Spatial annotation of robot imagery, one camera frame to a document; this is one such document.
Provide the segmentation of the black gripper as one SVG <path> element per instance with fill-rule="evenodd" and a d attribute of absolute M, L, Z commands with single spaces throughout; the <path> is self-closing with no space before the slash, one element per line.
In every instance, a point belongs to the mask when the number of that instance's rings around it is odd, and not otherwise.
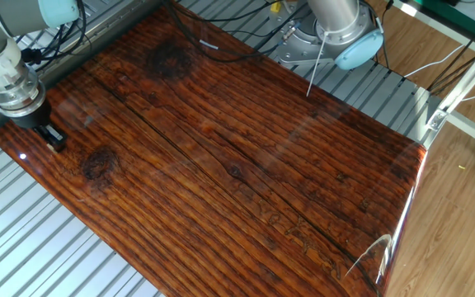
<path fill-rule="evenodd" d="M 48 101 L 45 101 L 38 109 L 29 115 L 13 117 L 12 121 L 21 128 L 33 129 L 56 153 L 58 153 L 65 148 L 67 135 L 54 124 L 49 124 L 51 111 L 51 104 Z"/>

